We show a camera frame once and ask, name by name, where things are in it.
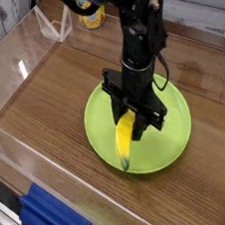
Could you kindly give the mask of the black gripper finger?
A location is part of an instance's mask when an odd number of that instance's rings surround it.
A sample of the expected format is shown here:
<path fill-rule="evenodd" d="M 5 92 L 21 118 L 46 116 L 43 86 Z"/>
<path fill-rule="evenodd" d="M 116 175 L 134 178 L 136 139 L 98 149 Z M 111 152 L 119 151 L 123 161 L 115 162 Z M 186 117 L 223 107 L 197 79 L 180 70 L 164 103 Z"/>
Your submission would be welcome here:
<path fill-rule="evenodd" d="M 117 96 L 111 96 L 111 102 L 113 121 L 117 124 L 120 118 L 128 111 L 128 107 L 123 100 Z"/>
<path fill-rule="evenodd" d="M 134 124 L 132 127 L 132 140 L 140 141 L 143 132 L 148 127 L 148 121 L 144 114 L 137 114 L 134 119 Z"/>

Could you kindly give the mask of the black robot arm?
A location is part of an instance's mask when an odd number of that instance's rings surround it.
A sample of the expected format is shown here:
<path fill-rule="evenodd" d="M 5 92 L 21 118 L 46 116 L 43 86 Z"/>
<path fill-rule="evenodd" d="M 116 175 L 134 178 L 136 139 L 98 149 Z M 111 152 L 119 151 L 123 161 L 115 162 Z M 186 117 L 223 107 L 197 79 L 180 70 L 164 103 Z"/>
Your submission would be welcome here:
<path fill-rule="evenodd" d="M 87 9 L 75 0 L 62 0 L 78 15 L 89 16 L 102 4 L 112 3 L 119 11 L 122 31 L 121 70 L 103 70 L 103 90 L 111 95 L 113 121 L 118 122 L 128 111 L 133 111 L 132 140 L 140 140 L 151 125 L 161 129 L 167 107 L 154 89 L 155 64 L 167 64 L 161 55 L 166 47 L 167 33 L 163 21 L 163 0 L 88 0 Z"/>

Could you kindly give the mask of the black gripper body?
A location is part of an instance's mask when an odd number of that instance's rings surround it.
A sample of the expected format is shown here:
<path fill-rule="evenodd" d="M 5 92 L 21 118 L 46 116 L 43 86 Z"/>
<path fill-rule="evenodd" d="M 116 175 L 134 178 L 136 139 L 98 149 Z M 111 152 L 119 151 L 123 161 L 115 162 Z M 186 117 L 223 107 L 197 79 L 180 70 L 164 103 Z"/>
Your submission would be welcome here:
<path fill-rule="evenodd" d="M 102 70 L 103 91 L 109 96 L 123 100 L 129 111 L 135 115 L 144 114 L 148 125 L 161 130 L 167 107 L 153 90 L 155 60 L 152 57 L 143 69 L 133 68 L 131 64 L 122 63 L 121 71 L 105 68 Z"/>

